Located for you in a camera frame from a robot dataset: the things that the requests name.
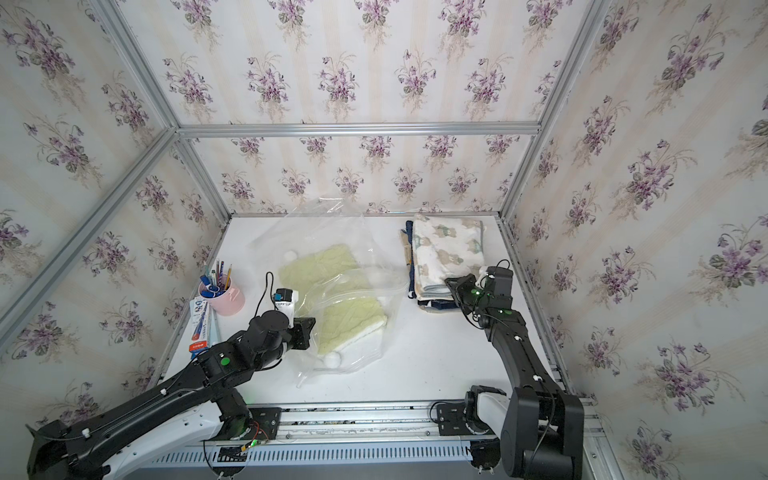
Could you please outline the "navy star pattern blanket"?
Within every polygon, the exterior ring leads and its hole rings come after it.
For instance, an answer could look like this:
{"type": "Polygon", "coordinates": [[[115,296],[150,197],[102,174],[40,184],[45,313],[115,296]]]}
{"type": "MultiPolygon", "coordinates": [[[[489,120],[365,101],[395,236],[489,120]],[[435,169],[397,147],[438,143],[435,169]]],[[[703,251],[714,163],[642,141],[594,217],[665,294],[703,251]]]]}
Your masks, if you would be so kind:
{"type": "Polygon", "coordinates": [[[405,230],[408,234],[409,240],[411,241],[412,245],[412,260],[413,264],[408,267],[408,275],[409,275],[409,285],[408,285],[408,293],[407,296],[409,299],[414,300],[417,305],[423,309],[428,311],[451,311],[451,310],[457,310],[458,305],[457,303],[452,299],[427,299],[427,300],[419,300],[417,298],[416,294],[416,275],[415,275],[415,263],[414,263],[414,256],[413,256],[413,221],[407,220],[405,222],[405,227],[402,229],[405,230]]]}

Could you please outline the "white green trimmed blanket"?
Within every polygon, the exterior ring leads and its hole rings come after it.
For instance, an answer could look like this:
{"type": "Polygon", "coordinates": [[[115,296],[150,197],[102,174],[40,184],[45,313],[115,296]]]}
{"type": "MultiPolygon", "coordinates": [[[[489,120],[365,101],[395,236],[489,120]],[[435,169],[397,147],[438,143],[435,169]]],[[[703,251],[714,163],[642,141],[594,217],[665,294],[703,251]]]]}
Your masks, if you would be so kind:
{"type": "Polygon", "coordinates": [[[476,218],[417,215],[412,228],[417,298],[448,299],[446,279],[478,274],[486,264],[483,234],[476,218]]]}

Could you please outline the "light green knitted blanket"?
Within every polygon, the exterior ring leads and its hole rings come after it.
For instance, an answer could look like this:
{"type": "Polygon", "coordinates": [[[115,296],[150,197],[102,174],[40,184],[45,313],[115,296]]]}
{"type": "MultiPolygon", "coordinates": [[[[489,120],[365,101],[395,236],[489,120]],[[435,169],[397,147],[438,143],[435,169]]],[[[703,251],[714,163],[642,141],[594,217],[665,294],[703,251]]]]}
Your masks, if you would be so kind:
{"type": "Polygon", "coordinates": [[[389,315],[383,289],[346,244],[297,257],[278,268],[282,287],[299,293],[297,317],[314,317],[310,358],[320,371],[362,366],[382,349],[389,315]]]}

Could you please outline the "clear plastic vacuum bag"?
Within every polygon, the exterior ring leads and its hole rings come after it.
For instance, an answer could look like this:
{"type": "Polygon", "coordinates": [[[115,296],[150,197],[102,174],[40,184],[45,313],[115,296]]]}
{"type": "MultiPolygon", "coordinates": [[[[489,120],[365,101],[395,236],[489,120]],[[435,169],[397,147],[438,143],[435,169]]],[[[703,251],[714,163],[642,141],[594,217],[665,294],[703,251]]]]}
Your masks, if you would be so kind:
{"type": "Polygon", "coordinates": [[[248,252],[254,267],[297,295],[294,317],[316,321],[298,356],[299,385],[357,372],[384,356],[407,273],[385,254],[357,204],[309,201],[258,235],[248,252]]]}

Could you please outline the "beige floral fleece blanket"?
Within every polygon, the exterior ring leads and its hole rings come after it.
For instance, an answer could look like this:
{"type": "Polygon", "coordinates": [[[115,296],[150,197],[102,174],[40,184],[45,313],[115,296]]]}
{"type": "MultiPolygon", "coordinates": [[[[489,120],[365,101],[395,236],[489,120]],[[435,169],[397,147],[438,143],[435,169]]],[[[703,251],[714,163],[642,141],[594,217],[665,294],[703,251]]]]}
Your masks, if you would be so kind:
{"type": "Polygon", "coordinates": [[[405,230],[401,230],[399,234],[403,246],[405,262],[406,265],[410,267],[413,264],[411,241],[409,240],[408,234],[405,230]]]}

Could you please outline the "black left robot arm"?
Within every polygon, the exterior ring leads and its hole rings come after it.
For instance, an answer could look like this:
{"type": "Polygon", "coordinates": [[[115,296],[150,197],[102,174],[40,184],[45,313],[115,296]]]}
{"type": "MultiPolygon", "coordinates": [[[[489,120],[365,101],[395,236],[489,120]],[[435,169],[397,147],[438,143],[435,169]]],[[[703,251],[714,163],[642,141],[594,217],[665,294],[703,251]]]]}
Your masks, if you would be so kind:
{"type": "Polygon", "coordinates": [[[286,352],[308,349],[315,323],[269,310],[129,401],[70,425],[32,429],[28,477],[120,479],[191,443],[242,439],[255,422],[239,386],[286,352]]]}

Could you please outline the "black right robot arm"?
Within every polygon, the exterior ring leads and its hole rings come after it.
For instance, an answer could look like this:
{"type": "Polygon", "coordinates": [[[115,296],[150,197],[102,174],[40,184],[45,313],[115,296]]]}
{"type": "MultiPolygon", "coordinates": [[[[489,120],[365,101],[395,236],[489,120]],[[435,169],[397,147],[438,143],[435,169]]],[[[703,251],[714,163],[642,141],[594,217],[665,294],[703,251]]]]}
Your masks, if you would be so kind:
{"type": "Polygon", "coordinates": [[[473,464],[501,467],[514,479],[580,479],[583,405],[555,382],[533,348],[526,321],[513,308],[513,283],[513,272],[501,266],[489,267],[482,278],[445,280],[465,319],[499,355],[511,385],[510,393],[474,385],[465,395],[467,428],[495,436],[471,448],[473,464]]]}

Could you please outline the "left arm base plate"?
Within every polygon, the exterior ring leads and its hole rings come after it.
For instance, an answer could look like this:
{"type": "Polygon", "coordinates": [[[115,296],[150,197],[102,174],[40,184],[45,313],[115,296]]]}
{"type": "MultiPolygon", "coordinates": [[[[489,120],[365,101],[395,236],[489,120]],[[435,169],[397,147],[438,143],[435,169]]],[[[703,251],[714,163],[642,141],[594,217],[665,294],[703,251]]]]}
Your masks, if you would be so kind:
{"type": "Polygon", "coordinates": [[[226,417],[211,441],[275,440],[282,412],[280,407],[250,407],[247,415],[226,417]]]}

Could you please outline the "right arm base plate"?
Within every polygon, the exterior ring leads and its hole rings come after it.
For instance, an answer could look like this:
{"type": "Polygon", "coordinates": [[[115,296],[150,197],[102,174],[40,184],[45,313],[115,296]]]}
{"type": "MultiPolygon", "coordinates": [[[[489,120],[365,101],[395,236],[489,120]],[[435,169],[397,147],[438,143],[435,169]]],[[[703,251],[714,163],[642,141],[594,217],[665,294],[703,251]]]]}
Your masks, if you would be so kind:
{"type": "Polygon", "coordinates": [[[491,428],[470,416],[463,402],[437,401],[429,411],[440,436],[492,435],[491,428]]]}

